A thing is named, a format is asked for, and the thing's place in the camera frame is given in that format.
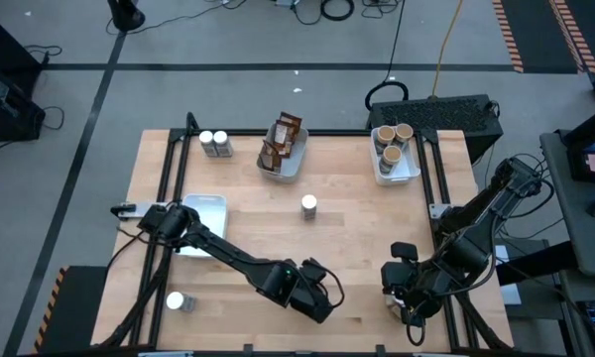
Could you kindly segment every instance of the floor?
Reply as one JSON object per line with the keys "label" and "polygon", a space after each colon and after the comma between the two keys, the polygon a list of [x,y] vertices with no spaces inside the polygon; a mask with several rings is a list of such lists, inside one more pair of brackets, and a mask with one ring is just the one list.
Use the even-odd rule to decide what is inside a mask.
{"label": "floor", "polygon": [[[300,16],[314,18],[316,3],[302,0]],[[189,0],[138,5],[147,25],[215,6]],[[342,7],[333,2],[330,12]],[[409,87],[412,99],[431,93],[455,7],[455,0],[407,1],[395,54],[405,71],[391,76]],[[181,127],[187,111],[201,127],[261,128],[281,110],[303,117],[308,128],[361,128],[368,115],[364,96],[384,78],[398,20],[397,14],[365,19],[358,16],[362,9],[358,5],[345,22],[306,27],[287,9],[250,1],[118,40],[104,31],[110,18],[104,0],[0,0],[0,23],[21,44],[63,47],[42,73],[34,100],[66,113],[60,131],[0,151],[0,354],[23,299],[8,351],[31,351],[60,267],[107,263],[116,225],[108,208],[125,198],[143,130]],[[465,2],[443,62],[464,65],[444,67],[438,96],[487,93],[501,105],[505,135],[490,164],[488,154],[475,167],[481,187],[488,166],[492,171],[520,152],[541,157],[540,133],[572,128],[595,112],[585,75],[512,71],[487,0]],[[375,100],[400,96],[385,90]],[[50,112],[47,120],[55,124],[58,114]],[[87,150],[78,147],[80,140],[89,143]],[[78,176],[69,174],[71,167]],[[560,215],[552,201],[509,230],[528,235]],[[539,238],[567,236],[560,224]],[[554,327],[513,321],[512,329],[528,350],[563,351],[548,332]]]}

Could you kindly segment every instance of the computer monitor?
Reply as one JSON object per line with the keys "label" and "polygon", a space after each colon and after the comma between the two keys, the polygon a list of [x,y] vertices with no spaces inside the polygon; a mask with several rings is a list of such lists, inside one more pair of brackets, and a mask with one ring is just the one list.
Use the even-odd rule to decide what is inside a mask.
{"label": "computer monitor", "polygon": [[562,136],[562,142],[573,179],[595,183],[595,115]]}

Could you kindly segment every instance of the yellow cable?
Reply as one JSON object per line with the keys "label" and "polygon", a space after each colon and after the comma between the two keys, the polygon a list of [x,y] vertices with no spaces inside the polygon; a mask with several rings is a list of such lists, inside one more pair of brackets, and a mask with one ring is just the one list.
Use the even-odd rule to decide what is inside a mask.
{"label": "yellow cable", "polygon": [[460,7],[462,5],[463,0],[458,0],[458,6],[456,6],[454,17],[452,17],[452,22],[449,24],[449,29],[447,29],[447,35],[445,35],[445,40],[443,40],[443,46],[440,47],[440,55],[438,55],[438,64],[436,65],[436,74],[434,75],[434,85],[432,86],[432,96],[434,96],[434,92],[436,91],[436,84],[438,83],[438,74],[440,73],[440,63],[443,60],[443,51],[445,51],[445,45],[447,45],[449,34],[452,33],[452,28],[454,27],[454,23],[456,22],[456,18],[458,17],[458,13],[460,13]]}

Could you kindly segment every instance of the table leg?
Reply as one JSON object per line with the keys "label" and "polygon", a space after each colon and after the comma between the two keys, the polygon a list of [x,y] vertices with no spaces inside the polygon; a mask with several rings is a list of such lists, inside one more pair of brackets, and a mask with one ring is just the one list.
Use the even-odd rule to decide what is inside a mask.
{"label": "table leg", "polygon": [[523,274],[541,277],[565,269],[576,269],[577,259],[570,241],[550,246],[538,252],[513,259],[496,267],[496,274],[501,286],[519,283],[527,279]]}

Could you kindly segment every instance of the wooden tabletop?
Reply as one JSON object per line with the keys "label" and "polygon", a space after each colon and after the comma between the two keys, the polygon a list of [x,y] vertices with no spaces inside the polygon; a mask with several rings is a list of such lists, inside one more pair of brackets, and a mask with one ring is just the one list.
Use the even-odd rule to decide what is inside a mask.
{"label": "wooden tabletop", "polygon": [[[168,131],[145,131],[128,191],[128,201],[154,201],[165,156]],[[174,256],[167,292],[197,298],[194,312],[165,309],[159,349],[258,351],[363,351],[383,344],[389,352],[449,351],[444,313],[427,322],[425,343],[414,347],[405,327],[393,318],[381,293],[380,269],[395,241],[416,244],[419,258],[433,252],[421,177],[390,187],[375,183],[367,137],[310,137],[300,176],[294,184],[261,177],[256,168],[261,137],[232,137],[234,156],[207,158],[196,138],[188,156],[183,196],[221,194],[227,198],[227,239],[249,254],[296,262],[313,257],[333,271],[346,291],[344,304],[322,324],[283,309],[254,292],[244,277],[213,259]],[[177,158],[170,180],[171,199]],[[439,132],[450,198],[463,204],[478,191],[463,134]],[[439,201],[430,146],[426,146],[435,199]],[[300,198],[317,197],[314,221],[300,218]],[[122,227],[138,232],[137,221]],[[118,235],[115,251],[128,241]],[[112,266],[103,293],[92,342],[105,339],[137,297],[146,247],[135,243]],[[155,261],[159,262],[161,251]],[[339,293],[332,279],[326,287],[335,303]],[[513,344],[509,323],[494,277],[471,294],[474,305],[505,342]],[[147,341],[153,304],[145,311],[141,341]],[[457,308],[457,320],[462,321]],[[466,345],[464,328],[459,339]]]}

